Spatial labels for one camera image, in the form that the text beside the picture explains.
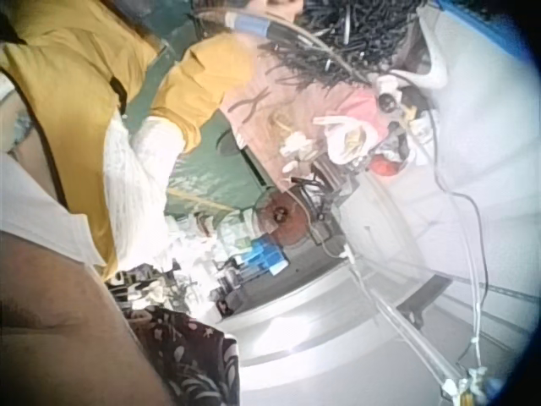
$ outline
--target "red object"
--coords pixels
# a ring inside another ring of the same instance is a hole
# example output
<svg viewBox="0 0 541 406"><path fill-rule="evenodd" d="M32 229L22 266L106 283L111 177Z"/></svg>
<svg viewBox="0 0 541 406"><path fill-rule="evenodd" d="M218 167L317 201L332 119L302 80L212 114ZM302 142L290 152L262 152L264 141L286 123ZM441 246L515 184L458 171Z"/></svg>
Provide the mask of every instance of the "red object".
<svg viewBox="0 0 541 406"><path fill-rule="evenodd" d="M399 162L388 161L382 155L376 155L369 164L369 169L380 176L394 176L400 172Z"/></svg>

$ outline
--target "white lace sleeve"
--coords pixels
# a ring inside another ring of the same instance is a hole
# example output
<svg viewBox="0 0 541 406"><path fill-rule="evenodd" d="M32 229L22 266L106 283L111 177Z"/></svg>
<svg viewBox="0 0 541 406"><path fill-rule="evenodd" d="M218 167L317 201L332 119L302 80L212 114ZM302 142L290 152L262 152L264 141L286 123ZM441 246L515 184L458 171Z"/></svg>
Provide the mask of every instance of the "white lace sleeve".
<svg viewBox="0 0 541 406"><path fill-rule="evenodd" d="M184 147L180 129L164 118L147 118L130 140L115 113L107 129L103 176L118 269L154 264L171 244L163 211L169 175Z"/></svg>

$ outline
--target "floral skirt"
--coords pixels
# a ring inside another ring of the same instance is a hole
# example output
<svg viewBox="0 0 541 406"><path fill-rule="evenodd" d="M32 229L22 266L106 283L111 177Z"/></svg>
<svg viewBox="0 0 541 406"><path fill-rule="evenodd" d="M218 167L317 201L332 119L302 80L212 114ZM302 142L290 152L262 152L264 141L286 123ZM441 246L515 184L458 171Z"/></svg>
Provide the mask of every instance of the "floral skirt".
<svg viewBox="0 0 541 406"><path fill-rule="evenodd" d="M176 404L239 405L237 341L184 313L149 306L148 320L125 315Z"/></svg>

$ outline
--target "brown skin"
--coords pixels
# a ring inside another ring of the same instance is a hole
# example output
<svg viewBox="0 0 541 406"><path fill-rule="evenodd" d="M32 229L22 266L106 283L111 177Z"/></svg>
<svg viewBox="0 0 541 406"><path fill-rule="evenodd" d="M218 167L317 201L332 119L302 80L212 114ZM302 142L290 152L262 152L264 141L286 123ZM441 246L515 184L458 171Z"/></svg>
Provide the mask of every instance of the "brown skin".
<svg viewBox="0 0 541 406"><path fill-rule="evenodd" d="M123 315L80 264L0 233L0 403L171 404Z"/></svg>

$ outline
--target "yellow shirt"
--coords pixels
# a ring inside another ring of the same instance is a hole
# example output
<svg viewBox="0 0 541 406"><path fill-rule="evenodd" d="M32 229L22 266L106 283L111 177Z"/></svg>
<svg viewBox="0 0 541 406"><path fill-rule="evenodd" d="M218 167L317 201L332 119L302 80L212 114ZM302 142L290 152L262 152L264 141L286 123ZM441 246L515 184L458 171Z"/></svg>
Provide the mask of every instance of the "yellow shirt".
<svg viewBox="0 0 541 406"><path fill-rule="evenodd" d="M17 6L12 24L27 45L5 46L0 67L41 126L68 209L88 217L108 264L103 275L110 277L117 261L102 170L118 98L109 81L116 77L132 100L156 52L97 0L21 0ZM196 44L164 80L150 114L175 123L190 151L226 91L249 80L252 64L253 55L231 35Z"/></svg>

